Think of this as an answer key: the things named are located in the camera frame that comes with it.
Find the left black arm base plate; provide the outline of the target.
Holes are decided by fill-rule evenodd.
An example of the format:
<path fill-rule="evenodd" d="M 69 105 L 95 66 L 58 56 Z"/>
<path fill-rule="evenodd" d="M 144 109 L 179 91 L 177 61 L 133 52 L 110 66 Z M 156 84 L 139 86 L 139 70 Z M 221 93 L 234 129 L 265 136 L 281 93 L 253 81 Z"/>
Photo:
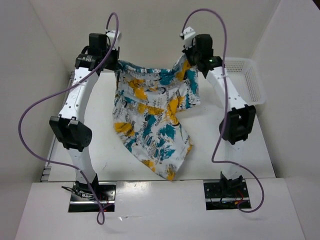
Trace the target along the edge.
<path fill-rule="evenodd" d="M 115 182 L 99 182 L 100 192 L 97 194 L 100 204 L 104 212 L 115 211 L 116 183 Z M 69 213 L 98 213 L 99 206 L 97 201 L 90 195 L 80 196 L 74 191 L 71 192 Z"/>

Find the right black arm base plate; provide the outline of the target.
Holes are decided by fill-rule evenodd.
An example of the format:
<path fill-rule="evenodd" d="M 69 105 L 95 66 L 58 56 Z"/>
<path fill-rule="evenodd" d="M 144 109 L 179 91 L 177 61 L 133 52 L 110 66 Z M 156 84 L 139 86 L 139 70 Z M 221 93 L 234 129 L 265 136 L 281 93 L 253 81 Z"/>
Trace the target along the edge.
<path fill-rule="evenodd" d="M 233 210 L 240 204 L 241 209 L 251 209 L 246 181 L 240 186 L 229 188 L 223 192 L 219 180 L 203 182 L 206 210 Z"/>

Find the patterned white teal yellow shorts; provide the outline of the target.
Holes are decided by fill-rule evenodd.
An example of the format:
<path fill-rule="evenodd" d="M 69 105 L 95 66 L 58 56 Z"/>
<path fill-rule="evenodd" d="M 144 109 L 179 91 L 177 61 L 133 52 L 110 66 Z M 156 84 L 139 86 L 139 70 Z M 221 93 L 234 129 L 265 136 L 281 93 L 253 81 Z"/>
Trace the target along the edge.
<path fill-rule="evenodd" d="M 126 149 L 156 175 L 172 181 L 193 148 L 176 114 L 198 106 L 198 70 L 183 54 L 172 68 L 118 61 L 113 127 Z"/>

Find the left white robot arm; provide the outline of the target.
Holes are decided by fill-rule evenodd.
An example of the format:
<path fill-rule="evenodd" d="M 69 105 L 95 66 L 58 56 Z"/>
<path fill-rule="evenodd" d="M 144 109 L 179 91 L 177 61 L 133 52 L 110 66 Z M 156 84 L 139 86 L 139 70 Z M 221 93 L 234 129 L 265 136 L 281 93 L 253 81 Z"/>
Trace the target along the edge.
<path fill-rule="evenodd" d="M 117 68 L 120 38 L 121 33 L 114 30 L 89 35 L 89 44 L 75 59 L 74 80 L 66 102 L 59 114 L 49 120 L 55 137 L 77 168 L 72 191 L 89 200 L 99 196 L 100 186 L 89 153 L 93 132 L 85 125 L 85 112 L 101 72 Z"/>

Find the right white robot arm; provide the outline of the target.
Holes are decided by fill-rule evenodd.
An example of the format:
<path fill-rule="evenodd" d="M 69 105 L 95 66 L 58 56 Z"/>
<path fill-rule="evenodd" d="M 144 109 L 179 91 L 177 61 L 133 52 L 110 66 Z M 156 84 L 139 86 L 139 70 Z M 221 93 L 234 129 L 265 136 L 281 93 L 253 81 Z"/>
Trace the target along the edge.
<path fill-rule="evenodd" d="M 225 60 L 214 56 L 213 39 L 209 34 L 181 33 L 180 38 L 184 41 L 182 52 L 188 62 L 211 84 L 224 108 L 211 161 L 228 165 L 221 172 L 227 179 L 219 184 L 219 191 L 223 196 L 230 197 L 237 191 L 233 180 L 242 175 L 243 148 L 252 132 L 256 108 L 238 93 L 227 73 Z"/>

